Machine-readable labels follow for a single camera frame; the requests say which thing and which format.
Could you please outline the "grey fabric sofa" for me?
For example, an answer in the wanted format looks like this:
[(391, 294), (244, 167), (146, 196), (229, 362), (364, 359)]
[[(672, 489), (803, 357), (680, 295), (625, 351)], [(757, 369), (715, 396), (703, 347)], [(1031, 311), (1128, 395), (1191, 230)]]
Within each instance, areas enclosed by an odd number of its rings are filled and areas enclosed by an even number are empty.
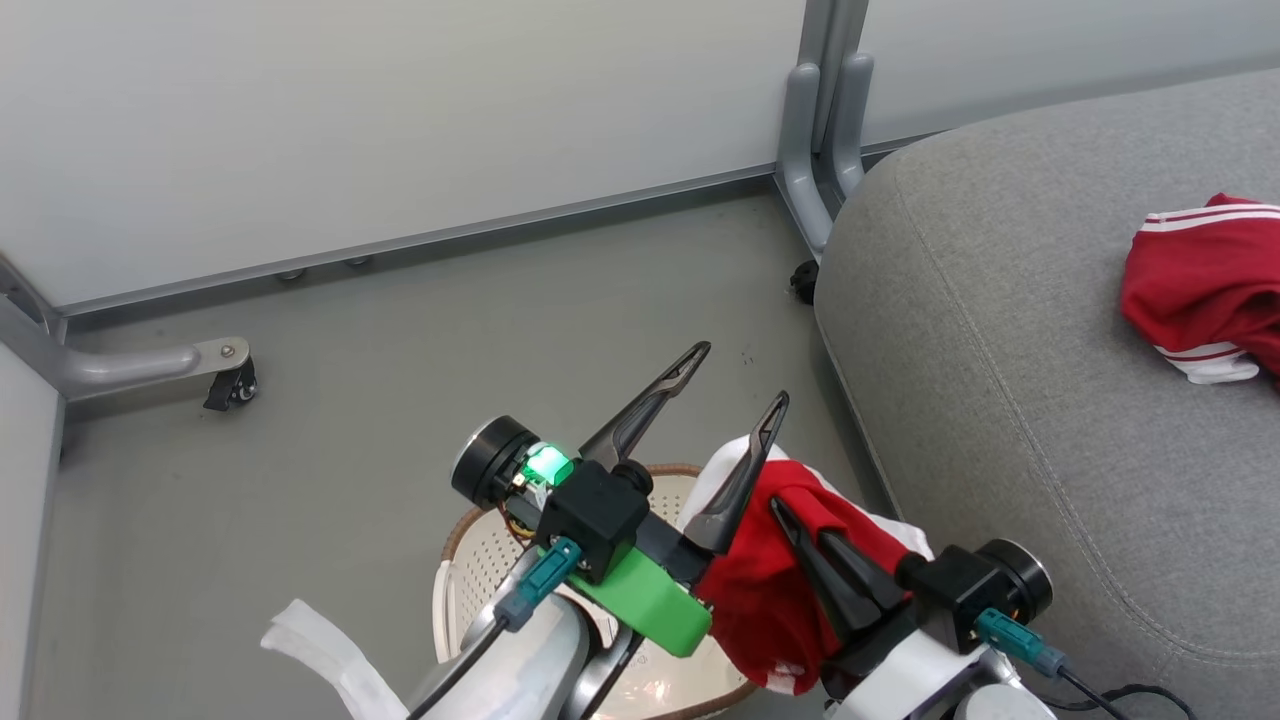
[(1194, 386), (1125, 322), (1144, 217), (1280, 201), (1280, 68), (959, 127), (844, 204), (815, 318), (899, 515), (1047, 566), (1091, 684), (1280, 720), (1280, 392)]

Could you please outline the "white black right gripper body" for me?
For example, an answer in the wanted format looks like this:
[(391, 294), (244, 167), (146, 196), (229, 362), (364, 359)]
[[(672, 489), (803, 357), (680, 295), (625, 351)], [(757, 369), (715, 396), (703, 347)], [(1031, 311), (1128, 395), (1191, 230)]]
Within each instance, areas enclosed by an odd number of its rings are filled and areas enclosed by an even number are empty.
[(900, 609), (826, 661), (823, 720), (919, 720), (969, 682), (984, 653), (984, 644), (956, 652), (918, 626), (914, 609)]

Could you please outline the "grey partition side frame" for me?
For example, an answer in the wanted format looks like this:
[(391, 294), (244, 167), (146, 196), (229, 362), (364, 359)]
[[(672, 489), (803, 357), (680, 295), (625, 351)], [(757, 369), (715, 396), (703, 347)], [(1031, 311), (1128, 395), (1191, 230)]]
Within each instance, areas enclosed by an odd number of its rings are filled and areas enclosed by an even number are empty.
[(15, 263), (0, 252), (0, 343), (58, 392), (59, 415), (65, 413), (70, 389), (64, 334), (61, 316)]

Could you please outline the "white perforated laundry basket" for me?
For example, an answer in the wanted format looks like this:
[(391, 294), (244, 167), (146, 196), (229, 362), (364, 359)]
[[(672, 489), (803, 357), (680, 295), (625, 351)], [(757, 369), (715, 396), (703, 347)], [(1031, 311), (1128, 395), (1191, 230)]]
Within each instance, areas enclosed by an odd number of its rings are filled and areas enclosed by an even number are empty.
[[(524, 547), (494, 512), (472, 510), (454, 525), (431, 594), (436, 661), (448, 664)], [(650, 641), (634, 655), (591, 720), (708, 720), (748, 698), (754, 685), (705, 638), (687, 659)]]

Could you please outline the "grey partition foot bracket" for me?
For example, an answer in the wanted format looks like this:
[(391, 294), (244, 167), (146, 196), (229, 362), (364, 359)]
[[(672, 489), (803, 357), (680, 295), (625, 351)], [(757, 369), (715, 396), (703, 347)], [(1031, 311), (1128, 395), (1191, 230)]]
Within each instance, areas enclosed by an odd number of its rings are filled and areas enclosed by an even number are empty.
[(90, 354), (69, 348), (68, 398), (96, 398), (206, 375), (214, 380), (219, 372), (239, 366), (248, 356), (250, 343), (241, 337), (128, 354)]

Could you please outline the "grey partition corner post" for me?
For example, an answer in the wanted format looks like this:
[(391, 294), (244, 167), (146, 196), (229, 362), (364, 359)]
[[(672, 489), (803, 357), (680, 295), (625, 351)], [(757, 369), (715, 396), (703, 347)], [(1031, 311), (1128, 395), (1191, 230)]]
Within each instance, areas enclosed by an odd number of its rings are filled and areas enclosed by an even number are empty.
[(774, 184), (815, 261), (865, 174), (861, 132), (874, 59), (860, 50), (870, 0), (806, 0), (791, 69)]

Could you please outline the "white cloth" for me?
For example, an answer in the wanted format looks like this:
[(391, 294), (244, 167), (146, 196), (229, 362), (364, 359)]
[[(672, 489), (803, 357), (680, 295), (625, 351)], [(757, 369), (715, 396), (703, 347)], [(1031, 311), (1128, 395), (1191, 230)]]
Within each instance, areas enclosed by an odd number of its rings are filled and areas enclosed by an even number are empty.
[(407, 720), (410, 715), (360, 647), (302, 600), (293, 600), (270, 621), (260, 646), (329, 683), (352, 720)]

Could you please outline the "red garment with white stripes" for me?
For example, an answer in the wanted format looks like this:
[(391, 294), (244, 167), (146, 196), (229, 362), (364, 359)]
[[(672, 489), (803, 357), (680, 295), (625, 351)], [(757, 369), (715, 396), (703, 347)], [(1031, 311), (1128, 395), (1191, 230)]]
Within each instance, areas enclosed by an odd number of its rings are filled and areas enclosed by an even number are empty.
[(1217, 193), (1149, 214), (1125, 260), (1120, 310), (1190, 383), (1266, 373), (1280, 391), (1280, 205)]

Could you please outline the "grey partition bottom rail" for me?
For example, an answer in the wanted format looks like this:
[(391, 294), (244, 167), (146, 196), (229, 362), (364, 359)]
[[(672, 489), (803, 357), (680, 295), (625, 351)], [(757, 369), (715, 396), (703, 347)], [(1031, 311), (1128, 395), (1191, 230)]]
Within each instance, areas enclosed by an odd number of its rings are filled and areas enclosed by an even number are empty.
[[(58, 306), (55, 310), (69, 322), (88, 325), (166, 316), (769, 193), (773, 190), (773, 164), (749, 167), (605, 199), (116, 293)], [(365, 255), (372, 255), (372, 261), (366, 268), (356, 270), (343, 264), (346, 259)], [(294, 282), (279, 282), (274, 278), (276, 273), (296, 268), (307, 268), (306, 275)]]

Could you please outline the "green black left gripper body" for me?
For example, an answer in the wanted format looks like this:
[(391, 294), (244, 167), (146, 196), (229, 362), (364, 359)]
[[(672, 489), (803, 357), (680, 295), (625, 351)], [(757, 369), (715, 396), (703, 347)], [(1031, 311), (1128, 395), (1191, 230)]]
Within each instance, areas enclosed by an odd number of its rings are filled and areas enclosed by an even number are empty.
[(694, 655), (710, 630), (710, 610), (692, 593), (713, 556), (663, 516), (649, 512), (631, 541), (590, 539), (575, 589), (676, 659)]

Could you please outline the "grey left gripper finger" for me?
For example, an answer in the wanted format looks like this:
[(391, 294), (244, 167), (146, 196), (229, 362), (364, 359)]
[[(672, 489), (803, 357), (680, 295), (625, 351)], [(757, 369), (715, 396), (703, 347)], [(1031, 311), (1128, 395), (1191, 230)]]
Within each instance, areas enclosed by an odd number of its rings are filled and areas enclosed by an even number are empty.
[(581, 460), (609, 470), (628, 460), (667, 402), (689, 386), (709, 354), (710, 342), (690, 347), (580, 447)]
[(746, 446), (724, 480), (684, 525), (684, 536), (695, 546), (717, 556), (730, 552), (788, 406), (788, 393), (778, 392), (746, 434)]

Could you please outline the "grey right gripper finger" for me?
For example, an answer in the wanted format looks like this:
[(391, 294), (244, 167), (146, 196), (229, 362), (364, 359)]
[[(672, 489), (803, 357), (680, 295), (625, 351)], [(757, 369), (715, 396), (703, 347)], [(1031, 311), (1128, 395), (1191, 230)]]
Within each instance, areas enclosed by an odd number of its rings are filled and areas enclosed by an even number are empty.
[(895, 579), (836, 530), (820, 530), (818, 547), (829, 564), (879, 609), (877, 623), (904, 601)]
[(879, 620), (879, 609), (829, 564), (803, 525), (800, 516), (781, 498), (771, 500), (771, 511), (787, 537), (837, 642), (847, 643), (874, 626)]

